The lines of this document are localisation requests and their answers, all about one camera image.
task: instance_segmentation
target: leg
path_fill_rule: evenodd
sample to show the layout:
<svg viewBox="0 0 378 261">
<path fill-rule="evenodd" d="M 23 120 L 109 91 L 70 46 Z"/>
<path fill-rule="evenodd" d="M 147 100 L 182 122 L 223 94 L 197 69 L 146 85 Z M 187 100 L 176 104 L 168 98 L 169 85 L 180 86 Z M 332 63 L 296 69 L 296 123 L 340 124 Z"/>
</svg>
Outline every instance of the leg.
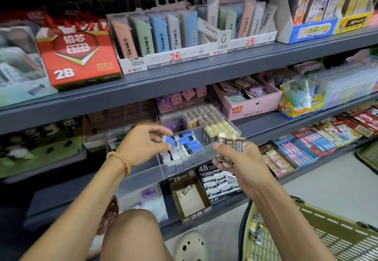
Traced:
<svg viewBox="0 0 378 261">
<path fill-rule="evenodd" d="M 101 261 L 174 261 L 151 212 L 130 209 L 113 221 L 105 233 Z"/>
</svg>

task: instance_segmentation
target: pink cardboard box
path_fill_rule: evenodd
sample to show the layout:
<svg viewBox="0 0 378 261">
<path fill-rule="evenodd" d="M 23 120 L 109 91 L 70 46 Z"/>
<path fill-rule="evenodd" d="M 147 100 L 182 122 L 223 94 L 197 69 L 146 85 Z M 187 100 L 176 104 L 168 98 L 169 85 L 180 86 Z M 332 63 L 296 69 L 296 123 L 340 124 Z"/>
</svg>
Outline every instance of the pink cardboard box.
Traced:
<svg viewBox="0 0 378 261">
<path fill-rule="evenodd" d="M 269 94 L 244 102 L 231 102 L 228 96 L 216 84 L 212 84 L 215 93 L 223 104 L 222 112 L 230 121 L 277 110 L 282 91 L 257 75 L 251 75 L 251 77 L 247 78 L 247 81 L 256 81 L 262 84 Z"/>
</svg>

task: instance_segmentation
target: floor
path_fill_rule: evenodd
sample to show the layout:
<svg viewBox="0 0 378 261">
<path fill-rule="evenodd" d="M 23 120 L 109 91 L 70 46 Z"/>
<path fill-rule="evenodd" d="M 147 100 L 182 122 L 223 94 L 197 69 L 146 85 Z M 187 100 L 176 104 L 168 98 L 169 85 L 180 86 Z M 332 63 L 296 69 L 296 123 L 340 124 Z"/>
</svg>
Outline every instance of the floor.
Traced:
<svg viewBox="0 0 378 261">
<path fill-rule="evenodd" d="M 378 175 L 358 161 L 354 153 L 339 157 L 284 188 L 314 206 L 378 227 Z M 209 261 L 237 260 L 240 221 L 246 207 L 247 203 L 196 228 L 206 240 Z M 181 237 L 165 242 L 173 257 Z"/>
</svg>

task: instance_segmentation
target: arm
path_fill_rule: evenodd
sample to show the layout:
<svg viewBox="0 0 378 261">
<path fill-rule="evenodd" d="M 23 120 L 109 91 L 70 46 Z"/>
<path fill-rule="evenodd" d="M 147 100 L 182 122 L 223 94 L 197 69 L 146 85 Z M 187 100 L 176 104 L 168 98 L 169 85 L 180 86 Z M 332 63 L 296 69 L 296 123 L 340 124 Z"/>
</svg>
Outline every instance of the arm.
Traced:
<svg viewBox="0 0 378 261">
<path fill-rule="evenodd" d="M 117 152 L 131 167 L 137 166 L 170 148 L 169 144 L 161 143 L 164 134 L 173 135 L 158 124 L 138 125 L 129 132 Z M 124 176 L 121 160 L 109 157 L 79 196 L 20 260 L 85 260 L 102 216 Z"/>
<path fill-rule="evenodd" d="M 241 189 L 256 203 L 282 260 L 337 261 L 274 179 L 255 144 L 248 142 L 243 153 L 223 144 L 213 147 L 235 163 L 234 168 L 227 169 L 213 161 L 218 168 L 234 173 Z"/>
</svg>

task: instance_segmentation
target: beaded bracelet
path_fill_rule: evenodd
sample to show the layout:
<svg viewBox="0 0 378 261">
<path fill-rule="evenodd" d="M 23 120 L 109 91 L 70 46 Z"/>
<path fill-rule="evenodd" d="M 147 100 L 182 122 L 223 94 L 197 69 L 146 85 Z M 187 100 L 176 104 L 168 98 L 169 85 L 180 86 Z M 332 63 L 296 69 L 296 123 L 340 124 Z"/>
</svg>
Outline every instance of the beaded bracelet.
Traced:
<svg viewBox="0 0 378 261">
<path fill-rule="evenodd" d="M 129 162 L 126 160 L 126 158 L 124 158 L 122 155 L 120 155 L 119 153 L 117 153 L 115 151 L 111 151 L 110 153 L 108 153 L 107 158 L 109 158 L 111 155 L 114 155 L 115 157 L 119 158 L 122 161 L 123 165 L 126 168 L 125 176 L 128 176 L 131 173 L 131 166 L 130 166 Z"/>
</svg>

